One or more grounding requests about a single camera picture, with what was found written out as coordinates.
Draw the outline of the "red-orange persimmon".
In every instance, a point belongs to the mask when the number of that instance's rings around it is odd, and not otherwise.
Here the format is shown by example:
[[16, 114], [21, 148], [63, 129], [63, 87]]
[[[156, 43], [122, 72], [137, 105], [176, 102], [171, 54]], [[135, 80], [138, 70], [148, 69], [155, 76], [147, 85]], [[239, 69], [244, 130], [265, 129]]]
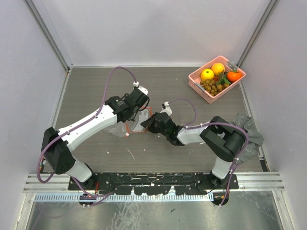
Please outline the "red-orange persimmon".
[[230, 72], [227, 73], [227, 79], [230, 82], [235, 82], [235, 81], [239, 80], [241, 77], [242, 77], [242, 74], [239, 71], [230, 71]]

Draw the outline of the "pink plastic basket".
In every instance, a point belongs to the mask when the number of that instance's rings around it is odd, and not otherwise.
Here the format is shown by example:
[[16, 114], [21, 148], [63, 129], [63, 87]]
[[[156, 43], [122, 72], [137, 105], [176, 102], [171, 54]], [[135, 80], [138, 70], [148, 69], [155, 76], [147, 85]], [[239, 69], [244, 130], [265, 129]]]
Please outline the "pink plastic basket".
[[212, 104], [238, 85], [246, 73], [224, 56], [218, 56], [189, 74], [189, 86]]

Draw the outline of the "clear zip bag orange zipper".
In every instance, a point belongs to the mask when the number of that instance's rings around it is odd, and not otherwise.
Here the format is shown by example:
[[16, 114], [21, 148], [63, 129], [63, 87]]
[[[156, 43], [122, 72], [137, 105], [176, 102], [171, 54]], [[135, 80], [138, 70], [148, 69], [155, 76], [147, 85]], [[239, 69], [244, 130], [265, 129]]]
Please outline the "clear zip bag orange zipper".
[[103, 131], [117, 137], [128, 137], [132, 133], [143, 133], [146, 132], [146, 128], [144, 128], [141, 123], [150, 118], [151, 115], [151, 107], [147, 107], [136, 114], [134, 121], [118, 122], [104, 128]]

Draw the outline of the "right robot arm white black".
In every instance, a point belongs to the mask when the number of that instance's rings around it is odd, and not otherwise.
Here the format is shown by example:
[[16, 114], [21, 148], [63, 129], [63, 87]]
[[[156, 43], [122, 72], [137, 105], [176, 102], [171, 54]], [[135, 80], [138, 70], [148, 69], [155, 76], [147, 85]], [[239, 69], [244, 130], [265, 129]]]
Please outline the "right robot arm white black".
[[240, 127], [230, 124], [219, 116], [198, 126], [176, 125], [165, 113], [155, 113], [141, 126], [153, 134], [161, 134], [174, 146], [185, 146], [191, 143], [205, 143], [216, 155], [210, 171], [210, 182], [220, 189], [227, 184], [229, 172], [235, 164], [235, 158], [247, 146], [249, 137]]

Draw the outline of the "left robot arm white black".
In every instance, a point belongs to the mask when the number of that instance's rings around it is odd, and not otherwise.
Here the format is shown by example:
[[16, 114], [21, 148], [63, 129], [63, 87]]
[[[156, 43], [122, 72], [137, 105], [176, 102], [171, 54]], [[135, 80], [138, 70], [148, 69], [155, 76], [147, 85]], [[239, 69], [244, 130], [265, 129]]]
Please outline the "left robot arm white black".
[[73, 157], [72, 152], [102, 129], [134, 121], [136, 114], [148, 103], [148, 90], [142, 86], [134, 87], [123, 97], [110, 97], [102, 107], [74, 124], [59, 130], [48, 128], [44, 132], [42, 153], [53, 172], [75, 178], [85, 190], [94, 188], [97, 176], [86, 163]]

